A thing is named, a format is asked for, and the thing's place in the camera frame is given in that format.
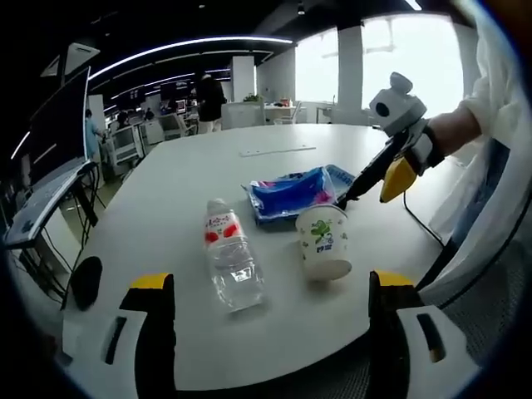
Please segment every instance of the white table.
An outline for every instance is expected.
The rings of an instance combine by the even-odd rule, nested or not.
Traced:
[[[369,272],[419,280],[440,252],[403,209],[380,204],[381,185],[347,207],[353,271],[309,285],[294,231],[256,227],[240,185],[334,163],[353,174],[383,147],[381,131],[360,126],[260,126],[158,145],[137,167],[93,229],[82,258],[103,263],[99,297],[87,320],[117,309],[143,274],[175,276],[175,385],[182,390],[238,387],[295,372],[348,345],[368,328]],[[314,150],[242,157],[242,153]],[[446,161],[416,182],[408,201],[428,221],[462,169]],[[268,302],[227,314],[203,250],[207,200],[234,207],[264,271]]]

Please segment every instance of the bottle label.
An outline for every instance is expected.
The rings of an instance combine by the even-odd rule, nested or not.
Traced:
[[[240,227],[239,218],[231,212],[210,216],[205,223],[205,243],[210,245],[219,239],[244,236]]]

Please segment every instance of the computer workstation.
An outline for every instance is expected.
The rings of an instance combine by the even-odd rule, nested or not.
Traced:
[[[100,174],[86,155],[88,76],[89,69],[74,76],[39,108],[31,119],[27,139],[13,159],[20,164],[20,175],[14,178],[23,181],[30,196],[13,216],[3,241],[21,268],[53,300],[63,298],[65,281],[75,268],[52,242],[51,232],[53,236],[55,230],[47,229],[49,223],[56,223],[60,203],[69,193],[73,196],[86,216],[87,233],[89,226],[98,222],[93,197]],[[62,116],[61,123],[57,122],[58,115]],[[87,175],[90,199],[82,183]]]

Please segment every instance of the computer screen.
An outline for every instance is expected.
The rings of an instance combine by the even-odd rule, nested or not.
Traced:
[[[89,68],[52,95],[31,119],[27,138],[32,184],[74,158],[85,157],[85,101]]]
[[[178,100],[176,104],[178,113],[186,112],[186,100]]]

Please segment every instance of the plastic water bottle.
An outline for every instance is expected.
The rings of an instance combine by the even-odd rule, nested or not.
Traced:
[[[239,218],[222,200],[207,205],[205,249],[211,278],[230,312],[263,301],[263,274]]]

